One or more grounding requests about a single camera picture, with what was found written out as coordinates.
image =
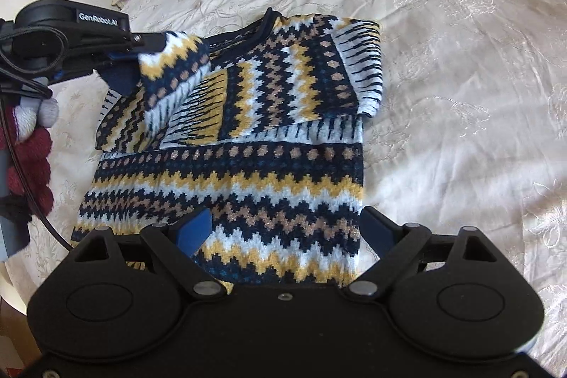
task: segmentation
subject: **zigzag pattern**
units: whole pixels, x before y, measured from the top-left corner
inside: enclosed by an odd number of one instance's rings
[[[198,58],[206,42],[211,72]],[[97,141],[107,152],[73,239],[100,224],[135,233],[204,205],[214,232],[195,261],[215,277],[350,282],[362,117],[382,98],[378,25],[268,9],[238,32],[202,42],[171,33],[168,44],[141,59],[135,96],[105,103]]]

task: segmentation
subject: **blue gripper pad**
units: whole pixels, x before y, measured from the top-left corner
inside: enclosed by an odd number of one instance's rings
[[[206,207],[198,207],[169,227],[169,239],[187,256],[193,256],[213,231],[213,217]]]
[[[373,207],[362,209],[359,229],[361,236],[380,258],[403,237],[403,228]]]

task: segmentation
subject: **bed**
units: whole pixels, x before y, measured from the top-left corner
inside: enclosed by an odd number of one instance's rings
[[[382,26],[384,102],[365,125],[365,204],[437,233],[481,228],[532,284],[546,321],[532,349],[567,368],[567,0],[130,0],[133,30],[236,30],[268,7]],[[69,237],[100,153],[97,76],[56,88],[50,220]],[[22,306],[64,258],[36,222],[6,265]],[[360,270],[375,261],[363,245]]]

